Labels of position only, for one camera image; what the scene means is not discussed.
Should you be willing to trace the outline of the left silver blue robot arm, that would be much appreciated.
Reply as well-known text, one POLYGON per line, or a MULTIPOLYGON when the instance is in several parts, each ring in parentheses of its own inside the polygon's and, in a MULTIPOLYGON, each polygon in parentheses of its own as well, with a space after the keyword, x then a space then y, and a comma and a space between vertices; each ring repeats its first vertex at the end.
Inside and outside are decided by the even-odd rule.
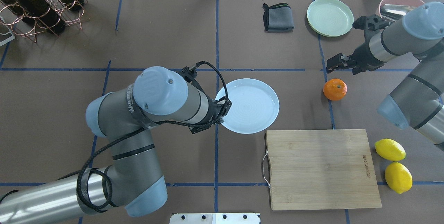
POLYGON ((195 80, 195 69, 150 67, 126 89, 92 101, 87 125, 109 144, 77 172, 5 194, 1 223, 52 224, 120 206, 139 217, 161 208, 168 193, 151 129, 169 123, 197 133, 222 123, 231 107, 227 88, 219 100, 210 98, 195 80))

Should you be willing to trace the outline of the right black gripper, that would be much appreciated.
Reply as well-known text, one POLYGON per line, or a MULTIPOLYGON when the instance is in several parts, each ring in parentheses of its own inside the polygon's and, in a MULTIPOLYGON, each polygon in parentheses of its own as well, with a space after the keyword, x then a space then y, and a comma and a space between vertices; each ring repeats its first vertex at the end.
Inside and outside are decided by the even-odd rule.
POLYGON ((360 72, 372 72, 383 65, 384 63, 375 58, 371 53, 369 43, 365 42, 357 47, 353 54, 348 57, 339 53, 329 58, 326 61, 326 72, 351 69, 353 75, 357 75, 360 72))

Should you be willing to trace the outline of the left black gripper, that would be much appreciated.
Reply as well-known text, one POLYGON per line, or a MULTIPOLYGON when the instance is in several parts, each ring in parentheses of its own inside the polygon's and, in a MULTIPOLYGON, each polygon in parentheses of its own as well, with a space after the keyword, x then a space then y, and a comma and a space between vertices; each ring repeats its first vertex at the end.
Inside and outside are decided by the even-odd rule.
POLYGON ((205 117, 199 122, 200 126, 208 125, 217 119, 217 124, 222 124, 224 122, 224 116, 226 116, 232 106, 232 102, 227 97, 223 95, 219 100, 214 100, 205 94, 205 99, 203 103, 208 104, 208 110, 205 117))

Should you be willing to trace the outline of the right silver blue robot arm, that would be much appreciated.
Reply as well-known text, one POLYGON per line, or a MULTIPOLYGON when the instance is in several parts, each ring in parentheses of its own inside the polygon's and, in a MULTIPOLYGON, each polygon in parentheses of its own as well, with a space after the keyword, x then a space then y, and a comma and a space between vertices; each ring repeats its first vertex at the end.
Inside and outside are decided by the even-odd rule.
POLYGON ((396 22, 381 16, 357 18, 364 43, 351 55, 339 53, 326 62, 326 72, 350 69, 353 75, 380 69, 410 55, 409 74, 388 94, 377 111, 398 129, 412 128, 443 149, 443 12, 442 2, 428 2, 396 22))

